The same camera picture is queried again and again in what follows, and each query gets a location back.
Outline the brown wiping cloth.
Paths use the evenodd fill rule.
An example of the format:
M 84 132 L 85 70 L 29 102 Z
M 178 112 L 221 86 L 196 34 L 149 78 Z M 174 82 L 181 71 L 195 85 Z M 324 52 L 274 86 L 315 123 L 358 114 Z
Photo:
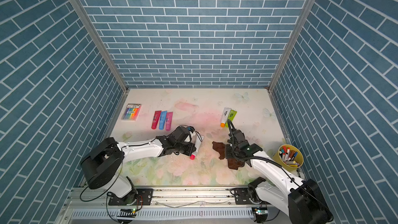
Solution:
M 226 145 L 224 143 L 213 142 L 212 148 L 213 148 L 213 150 L 215 150 L 216 152 L 219 153 L 220 160 L 223 160 L 223 159 L 227 160 L 229 169 L 238 170 L 239 168 L 242 168 L 245 166 L 245 163 L 243 161 L 239 161 L 233 157 L 232 147 L 230 144 Z

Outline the white pink-capped toothpaste tube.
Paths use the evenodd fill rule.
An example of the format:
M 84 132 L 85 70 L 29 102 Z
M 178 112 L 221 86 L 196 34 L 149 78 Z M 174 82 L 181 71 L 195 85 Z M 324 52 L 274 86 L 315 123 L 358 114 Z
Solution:
M 191 160 L 194 160 L 198 156 L 198 151 L 203 141 L 202 136 L 198 132 L 195 133 L 194 137 L 195 137 L 195 142 L 194 142 L 195 151 L 193 151 L 190 155 Z

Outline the blue toothpaste tube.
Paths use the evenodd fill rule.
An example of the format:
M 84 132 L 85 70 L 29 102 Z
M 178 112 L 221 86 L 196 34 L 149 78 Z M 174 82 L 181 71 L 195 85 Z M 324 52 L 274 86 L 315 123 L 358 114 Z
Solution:
M 159 119 L 159 130 L 164 129 L 166 117 L 167 117 L 167 111 L 162 111 Z

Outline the magenta toothpaste tube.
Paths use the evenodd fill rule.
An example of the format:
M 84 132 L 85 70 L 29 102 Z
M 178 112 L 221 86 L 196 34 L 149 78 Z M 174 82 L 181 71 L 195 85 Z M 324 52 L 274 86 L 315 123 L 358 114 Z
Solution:
M 165 129 L 167 131 L 171 130 L 172 118 L 173 118 L 173 112 L 167 112 L 165 120 Z

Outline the red toothpaste tube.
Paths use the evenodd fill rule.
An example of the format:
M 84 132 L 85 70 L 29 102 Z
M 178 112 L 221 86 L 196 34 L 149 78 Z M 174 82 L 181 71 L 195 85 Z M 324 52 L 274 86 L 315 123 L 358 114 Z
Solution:
M 152 119 L 151 128 L 155 130 L 157 128 L 158 122 L 160 120 L 162 111 L 155 111 Z

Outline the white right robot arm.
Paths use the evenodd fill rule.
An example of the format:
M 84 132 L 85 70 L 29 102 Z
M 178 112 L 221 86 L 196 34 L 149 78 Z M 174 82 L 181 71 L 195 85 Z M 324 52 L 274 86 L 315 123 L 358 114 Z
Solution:
M 326 224 L 334 220 L 318 184 L 293 175 L 257 144 L 249 144 L 241 130 L 229 130 L 226 157 L 244 162 L 262 174 L 248 184 L 254 204 L 268 203 L 289 216 L 293 224 Z

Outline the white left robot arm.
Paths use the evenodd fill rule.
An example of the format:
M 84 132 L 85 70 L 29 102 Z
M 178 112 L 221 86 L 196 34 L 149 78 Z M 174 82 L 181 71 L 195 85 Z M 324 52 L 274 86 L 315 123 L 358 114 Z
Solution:
M 141 142 L 117 142 L 106 138 L 80 161 L 89 189 L 105 189 L 112 197 L 127 205 L 138 191 L 128 177 L 122 177 L 123 165 L 138 159 L 175 155 L 197 156 L 203 136 L 192 126 L 180 125 L 168 135 Z

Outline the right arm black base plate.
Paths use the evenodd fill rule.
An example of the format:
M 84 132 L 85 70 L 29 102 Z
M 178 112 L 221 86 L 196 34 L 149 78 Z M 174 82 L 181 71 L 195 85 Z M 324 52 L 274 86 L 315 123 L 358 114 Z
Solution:
M 252 189 L 248 188 L 233 188 L 230 190 L 233 195 L 236 205 L 266 205 L 269 202 L 262 201 Z

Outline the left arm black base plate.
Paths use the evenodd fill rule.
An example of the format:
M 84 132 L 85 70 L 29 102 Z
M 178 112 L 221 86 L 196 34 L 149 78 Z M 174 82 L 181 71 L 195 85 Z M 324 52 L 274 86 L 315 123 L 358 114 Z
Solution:
M 109 197 L 108 204 L 110 206 L 150 205 L 153 196 L 153 189 L 152 188 L 133 189 L 123 198 L 117 197 L 112 192 L 108 192 L 107 196 Z

